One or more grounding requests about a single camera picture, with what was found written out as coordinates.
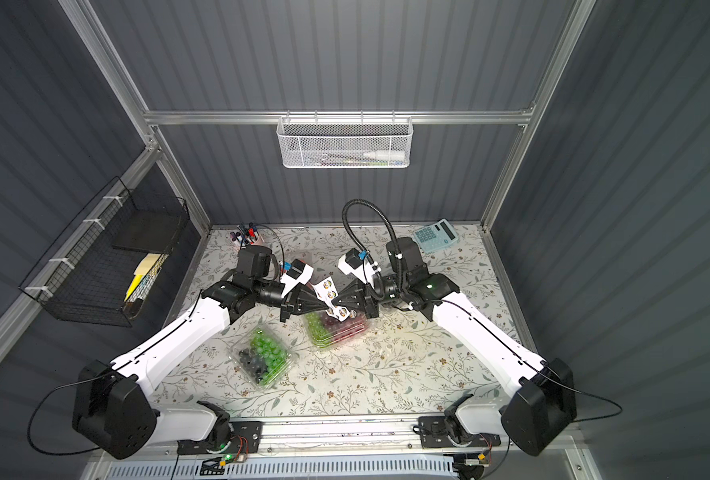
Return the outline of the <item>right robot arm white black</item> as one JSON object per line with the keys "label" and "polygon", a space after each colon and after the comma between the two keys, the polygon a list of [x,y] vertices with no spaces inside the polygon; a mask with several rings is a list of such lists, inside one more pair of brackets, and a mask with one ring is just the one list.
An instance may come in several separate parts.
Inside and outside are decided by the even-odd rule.
{"label": "right robot arm white black", "polygon": [[522,452],[539,455],[576,418],[570,367],[560,359],[546,361],[513,340],[449,277],[430,272],[411,238],[389,242],[387,252],[389,275],[365,251],[352,248],[339,258],[339,270],[355,279],[333,299],[333,307],[375,317],[380,306],[401,301],[455,337],[494,376],[509,401],[496,407],[466,398],[452,409],[452,421],[467,434],[504,435]]}

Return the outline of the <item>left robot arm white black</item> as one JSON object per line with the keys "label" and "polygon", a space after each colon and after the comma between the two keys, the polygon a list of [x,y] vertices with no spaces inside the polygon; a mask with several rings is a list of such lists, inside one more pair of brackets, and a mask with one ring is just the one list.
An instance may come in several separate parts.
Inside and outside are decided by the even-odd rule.
{"label": "left robot arm white black", "polygon": [[276,307],[280,318],[326,310],[308,283],[314,269],[291,263],[278,279],[268,278],[273,253],[266,246],[240,250],[222,280],[203,290],[191,309],[126,354],[82,369],[72,427],[118,460],[148,445],[193,442],[220,454],[233,443],[229,414],[208,401],[154,407],[150,397],[162,380],[215,334],[228,329],[257,305]]}

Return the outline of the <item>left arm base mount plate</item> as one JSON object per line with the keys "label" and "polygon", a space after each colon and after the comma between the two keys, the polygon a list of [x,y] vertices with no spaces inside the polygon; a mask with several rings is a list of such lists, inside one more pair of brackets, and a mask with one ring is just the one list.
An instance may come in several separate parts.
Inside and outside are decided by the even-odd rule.
{"label": "left arm base mount plate", "polygon": [[260,421],[230,421],[218,423],[200,441],[180,440],[179,455],[233,455],[258,452],[264,424]]}

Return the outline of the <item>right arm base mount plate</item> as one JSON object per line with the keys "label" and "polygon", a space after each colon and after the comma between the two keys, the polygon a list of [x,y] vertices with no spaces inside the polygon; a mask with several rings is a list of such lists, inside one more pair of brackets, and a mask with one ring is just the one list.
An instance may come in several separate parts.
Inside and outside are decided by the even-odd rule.
{"label": "right arm base mount plate", "polygon": [[501,445],[501,439],[496,434],[471,434],[457,420],[448,416],[421,416],[412,426],[414,434],[418,435],[423,448],[479,448],[490,450]]}

